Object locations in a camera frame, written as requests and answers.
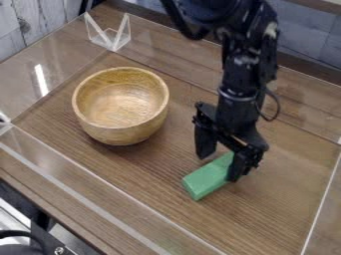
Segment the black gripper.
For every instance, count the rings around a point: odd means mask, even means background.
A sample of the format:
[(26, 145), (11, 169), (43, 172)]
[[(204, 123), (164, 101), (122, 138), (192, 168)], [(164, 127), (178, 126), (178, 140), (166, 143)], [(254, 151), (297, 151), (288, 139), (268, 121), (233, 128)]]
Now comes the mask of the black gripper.
[(244, 175), (258, 168), (269, 145), (257, 130), (267, 91), (260, 90), (242, 97), (218, 89), (216, 105), (196, 103), (194, 145), (200, 159), (208, 158), (218, 143), (237, 151), (229, 166), (226, 180), (237, 182)]

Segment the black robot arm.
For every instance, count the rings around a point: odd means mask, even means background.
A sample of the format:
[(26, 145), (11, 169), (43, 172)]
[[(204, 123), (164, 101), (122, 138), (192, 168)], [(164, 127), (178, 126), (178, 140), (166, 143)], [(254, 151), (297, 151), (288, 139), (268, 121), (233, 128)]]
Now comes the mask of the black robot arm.
[(267, 0), (161, 0), (182, 35), (198, 41), (213, 34), (222, 47), (218, 102), (196, 104), (196, 153), (209, 157), (220, 144), (233, 151), (225, 179), (236, 182), (258, 167), (267, 140), (257, 121), (277, 116), (262, 112), (276, 94), (268, 85), (277, 78), (277, 13)]

